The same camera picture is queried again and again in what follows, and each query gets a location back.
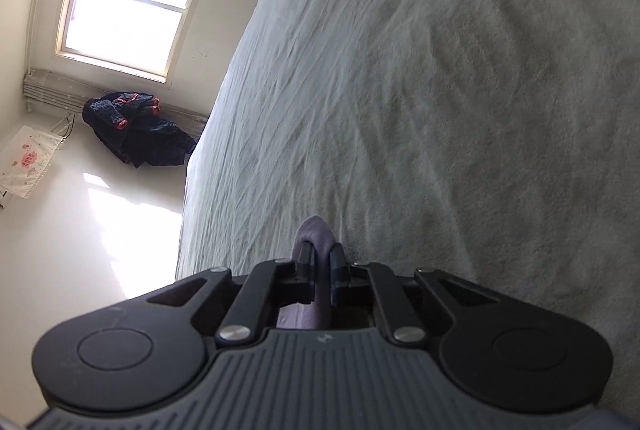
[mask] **window sill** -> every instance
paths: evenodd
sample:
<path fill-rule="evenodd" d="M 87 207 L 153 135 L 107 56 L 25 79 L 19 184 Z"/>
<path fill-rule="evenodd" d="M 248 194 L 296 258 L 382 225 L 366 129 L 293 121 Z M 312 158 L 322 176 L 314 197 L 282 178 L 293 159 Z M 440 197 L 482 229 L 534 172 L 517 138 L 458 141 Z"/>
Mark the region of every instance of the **window sill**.
<path fill-rule="evenodd" d="M 126 67 L 120 64 L 114 64 L 113 62 L 106 62 L 104 60 L 98 60 L 97 58 L 91 58 L 90 56 L 79 55 L 76 53 L 69 53 L 66 51 L 59 51 L 56 53 L 57 56 L 61 56 L 63 58 L 69 58 L 71 60 L 75 60 L 76 62 L 82 62 L 83 64 L 91 64 L 98 67 L 104 67 L 105 69 L 111 69 L 113 71 L 118 71 L 120 73 L 126 73 L 132 76 L 137 76 L 139 78 L 144 78 L 146 80 L 151 80 L 154 82 L 158 82 L 159 84 L 166 84 L 166 77 L 156 75 L 153 73 L 148 73 L 147 71 L 143 71 L 140 69 L 134 69 L 132 67 Z"/>

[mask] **metal screw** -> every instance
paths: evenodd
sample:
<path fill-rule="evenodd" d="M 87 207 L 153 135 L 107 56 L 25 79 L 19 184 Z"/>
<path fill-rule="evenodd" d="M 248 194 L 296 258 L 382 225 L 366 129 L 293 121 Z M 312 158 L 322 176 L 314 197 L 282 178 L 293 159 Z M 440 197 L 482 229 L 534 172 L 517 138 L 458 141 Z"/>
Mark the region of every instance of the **metal screw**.
<path fill-rule="evenodd" d="M 218 336 L 227 342 L 239 342 L 251 336 L 251 329 L 244 325 L 228 325 L 218 331 Z"/>
<path fill-rule="evenodd" d="M 399 327 L 394 331 L 394 338 L 404 344 L 415 344 L 425 336 L 427 336 L 427 333 L 424 330 L 411 325 Z"/>

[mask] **wrinkled bedsheet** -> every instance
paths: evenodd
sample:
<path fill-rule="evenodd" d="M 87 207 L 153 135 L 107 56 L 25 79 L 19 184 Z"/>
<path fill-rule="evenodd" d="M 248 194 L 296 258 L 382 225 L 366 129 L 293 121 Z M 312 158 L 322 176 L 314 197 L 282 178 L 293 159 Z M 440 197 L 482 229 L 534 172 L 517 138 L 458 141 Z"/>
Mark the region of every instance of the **wrinkled bedsheet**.
<path fill-rule="evenodd" d="M 640 418 L 640 0 L 260 0 L 188 169 L 178 264 L 327 220 L 350 259 L 576 317 Z"/>

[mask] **clothing pile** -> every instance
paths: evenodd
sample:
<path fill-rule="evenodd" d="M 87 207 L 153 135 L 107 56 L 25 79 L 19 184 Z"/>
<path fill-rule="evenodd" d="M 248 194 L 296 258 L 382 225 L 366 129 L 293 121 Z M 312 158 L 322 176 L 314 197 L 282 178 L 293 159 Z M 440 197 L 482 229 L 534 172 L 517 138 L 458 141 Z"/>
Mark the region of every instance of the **clothing pile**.
<path fill-rule="evenodd" d="M 183 165 L 196 142 L 160 117 L 160 100 L 144 93 L 110 93 L 85 103 L 82 119 L 124 163 L 138 168 Z"/>

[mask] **plastic bag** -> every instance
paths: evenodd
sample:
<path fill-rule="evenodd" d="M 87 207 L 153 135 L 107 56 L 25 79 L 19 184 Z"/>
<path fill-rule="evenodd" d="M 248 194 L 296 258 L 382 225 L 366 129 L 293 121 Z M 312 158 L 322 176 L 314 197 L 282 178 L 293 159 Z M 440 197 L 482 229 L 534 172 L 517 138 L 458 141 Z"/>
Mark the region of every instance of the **plastic bag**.
<path fill-rule="evenodd" d="M 0 152 L 0 187 L 28 197 L 63 140 L 25 125 Z"/>

